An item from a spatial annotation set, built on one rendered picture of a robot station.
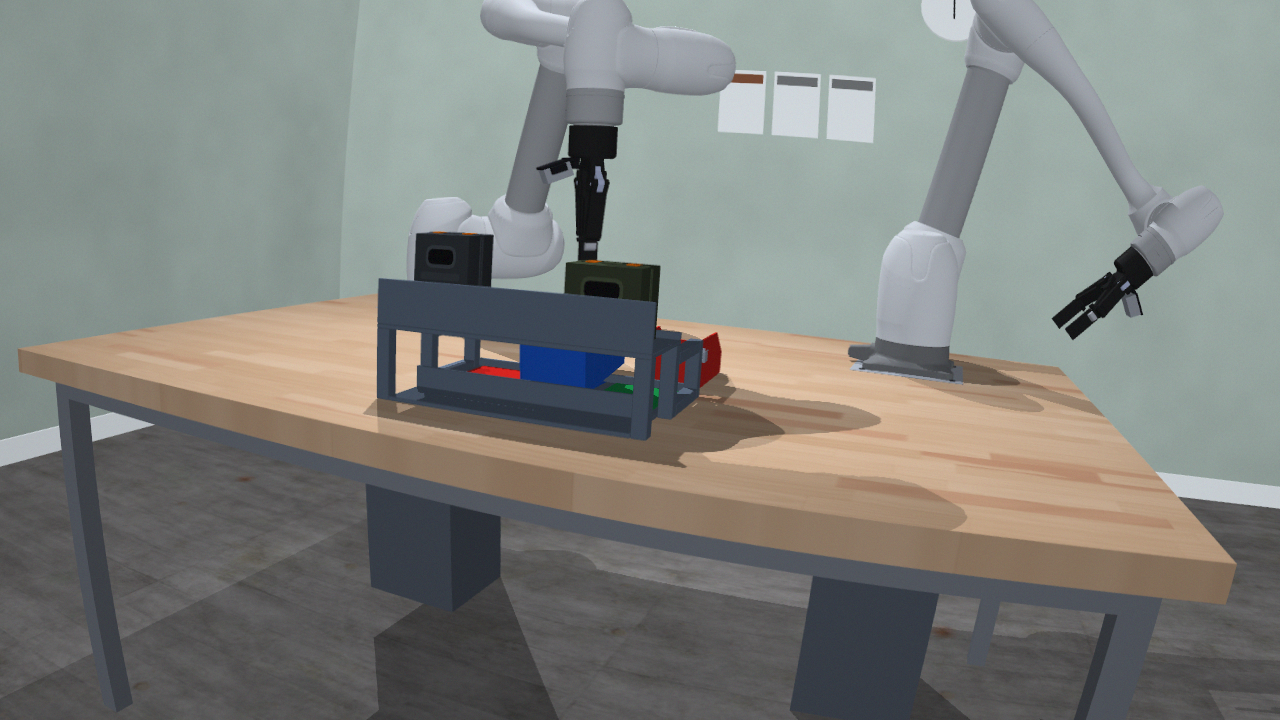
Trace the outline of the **dark grey shelf rack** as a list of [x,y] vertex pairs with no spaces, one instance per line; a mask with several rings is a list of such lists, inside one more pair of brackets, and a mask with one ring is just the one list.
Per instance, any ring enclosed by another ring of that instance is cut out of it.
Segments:
[[[657,302],[379,278],[378,398],[646,441],[655,418],[699,397],[709,351],[703,340],[681,343],[681,332],[654,340],[655,322]],[[421,333],[417,387],[399,393],[396,331]],[[463,360],[438,366],[442,334],[465,338]],[[524,380],[520,363],[480,357],[481,340],[636,357],[634,377],[611,374],[594,389]]]

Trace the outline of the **blue bin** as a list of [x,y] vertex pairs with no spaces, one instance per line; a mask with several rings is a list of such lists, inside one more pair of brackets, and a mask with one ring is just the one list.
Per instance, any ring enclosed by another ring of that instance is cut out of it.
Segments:
[[594,389],[625,357],[520,345],[520,379]]

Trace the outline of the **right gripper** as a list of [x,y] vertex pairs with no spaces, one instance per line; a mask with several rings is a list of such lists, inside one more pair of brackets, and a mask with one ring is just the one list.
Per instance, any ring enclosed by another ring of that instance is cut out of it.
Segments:
[[604,159],[617,156],[617,136],[613,126],[570,126],[568,156],[581,160],[573,178],[579,260],[596,260],[611,184]]

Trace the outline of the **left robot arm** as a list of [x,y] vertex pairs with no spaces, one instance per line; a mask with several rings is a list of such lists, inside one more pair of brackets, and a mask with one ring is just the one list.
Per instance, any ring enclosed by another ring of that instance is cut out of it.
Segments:
[[948,348],[966,256],[959,237],[1009,85],[1024,63],[1066,99],[1091,135],[1129,204],[1138,234],[1130,245],[1153,275],[1204,242],[1224,215],[1219,197],[1202,184],[1172,199],[1140,176],[1100,96],[1033,0],[970,3],[977,13],[964,56],[966,76],[922,214],[884,251],[876,343],[849,345],[849,357],[861,360],[867,370],[954,380]]

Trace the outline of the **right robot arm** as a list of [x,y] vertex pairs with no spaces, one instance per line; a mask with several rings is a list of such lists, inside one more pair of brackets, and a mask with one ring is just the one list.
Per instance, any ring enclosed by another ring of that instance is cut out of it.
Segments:
[[721,38],[634,26],[623,0],[484,0],[480,19],[497,38],[538,46],[540,67],[508,190],[488,217],[472,215],[458,197],[424,200],[410,228],[407,281],[416,233],[430,231],[494,234],[492,279],[550,272],[564,237],[547,196],[550,183],[580,167],[580,158],[558,160],[567,126],[622,126],[625,88],[701,96],[724,90],[736,70]]

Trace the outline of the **red bin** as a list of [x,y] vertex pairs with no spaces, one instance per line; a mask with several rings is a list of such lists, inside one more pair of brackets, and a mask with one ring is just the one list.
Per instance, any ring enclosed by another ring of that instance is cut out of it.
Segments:
[[[701,386],[707,384],[713,377],[721,373],[721,342],[718,333],[713,333],[704,338],[703,348],[709,348],[707,363],[701,363]],[[660,354],[662,355],[662,354]],[[657,357],[655,379],[660,380],[660,355]],[[685,374],[685,361],[678,365],[678,382],[684,383]]]

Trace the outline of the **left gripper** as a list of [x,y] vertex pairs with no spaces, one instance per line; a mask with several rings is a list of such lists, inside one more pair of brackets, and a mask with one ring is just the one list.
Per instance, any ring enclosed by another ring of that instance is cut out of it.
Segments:
[[[1123,299],[1123,296],[1132,290],[1132,287],[1138,290],[1140,284],[1144,284],[1146,281],[1153,275],[1153,272],[1151,270],[1148,263],[1146,263],[1146,259],[1142,258],[1140,252],[1133,247],[1126,249],[1126,251],[1114,261],[1114,265],[1117,269],[1116,273],[1111,274],[1111,272],[1108,272],[1100,281],[1096,281],[1080,293],[1076,293],[1076,299],[1068,304],[1066,307],[1062,307],[1062,310],[1052,318],[1060,329],[1078,313],[1082,310],[1085,311],[1065,328],[1071,340],[1075,340],[1101,316],[1105,318]],[[1089,305],[1088,310],[1085,310],[1087,305]]]

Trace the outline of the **dark green case with orange latches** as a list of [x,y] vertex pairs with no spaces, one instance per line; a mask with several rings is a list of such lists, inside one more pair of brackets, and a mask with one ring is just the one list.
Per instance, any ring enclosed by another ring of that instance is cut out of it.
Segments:
[[659,265],[579,260],[564,269],[564,293],[657,302],[657,311],[659,282]]

